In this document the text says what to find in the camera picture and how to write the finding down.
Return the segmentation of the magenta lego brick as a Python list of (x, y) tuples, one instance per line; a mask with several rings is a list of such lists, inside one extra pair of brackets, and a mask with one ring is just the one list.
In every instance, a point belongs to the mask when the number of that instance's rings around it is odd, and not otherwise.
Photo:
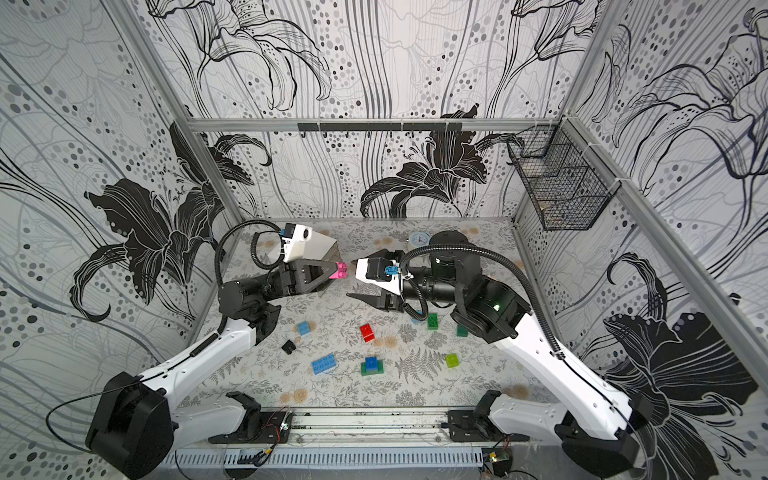
[(336, 263), (336, 271), (330, 276), (332, 280), (346, 279), (348, 277), (348, 265), (344, 262)]

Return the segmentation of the red lego brick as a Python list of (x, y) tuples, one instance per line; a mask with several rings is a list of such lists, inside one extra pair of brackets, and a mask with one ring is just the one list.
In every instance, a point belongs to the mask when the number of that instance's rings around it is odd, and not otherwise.
[(370, 324), (366, 323), (359, 327), (362, 340), (365, 343), (372, 342), (375, 339), (375, 333)]

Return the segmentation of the dark blue square lego brick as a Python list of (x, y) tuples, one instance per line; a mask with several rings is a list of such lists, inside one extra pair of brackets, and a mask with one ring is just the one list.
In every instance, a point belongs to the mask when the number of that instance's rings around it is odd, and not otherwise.
[(365, 368), (367, 371), (374, 371), (379, 369), (379, 360), (377, 357), (367, 357), (365, 359)]

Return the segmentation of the long green lego brick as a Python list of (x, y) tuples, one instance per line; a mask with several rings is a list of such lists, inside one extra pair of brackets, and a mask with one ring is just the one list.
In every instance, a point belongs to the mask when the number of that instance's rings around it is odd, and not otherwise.
[(360, 364), (360, 370), (362, 376), (378, 375), (384, 372), (384, 362), (379, 360), (375, 367), (370, 367), (367, 363)]

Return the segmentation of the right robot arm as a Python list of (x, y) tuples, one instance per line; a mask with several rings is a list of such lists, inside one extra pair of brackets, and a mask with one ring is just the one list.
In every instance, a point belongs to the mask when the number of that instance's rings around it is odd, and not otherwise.
[(451, 307), (458, 326), (520, 363), (556, 397), (544, 404), (489, 390), (451, 424), (461, 441), (526, 437), (561, 447), (600, 478), (628, 472), (644, 457), (640, 431), (650, 421), (649, 401), (602, 379), (556, 338), (512, 260), (443, 231), (409, 252), (383, 249), (357, 259), (355, 277), (380, 288), (377, 296), (358, 297), (377, 310), (426, 321), (431, 303)]

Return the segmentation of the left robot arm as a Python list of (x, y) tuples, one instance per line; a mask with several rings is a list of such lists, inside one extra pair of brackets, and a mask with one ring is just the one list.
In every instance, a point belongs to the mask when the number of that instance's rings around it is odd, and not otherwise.
[(181, 404), (227, 362), (273, 333), (281, 312), (277, 300), (322, 291), (347, 275), (335, 239), (300, 224), (256, 223), (278, 235), (278, 257), (258, 265), (264, 271), (260, 276), (216, 277), (222, 315), (217, 329), (157, 366), (135, 376), (122, 372), (105, 385), (85, 445), (125, 477), (141, 479), (171, 452), (203, 440), (235, 444), (265, 436), (279, 441), (279, 426), (263, 419), (261, 405), (248, 394), (229, 392), (210, 404)]

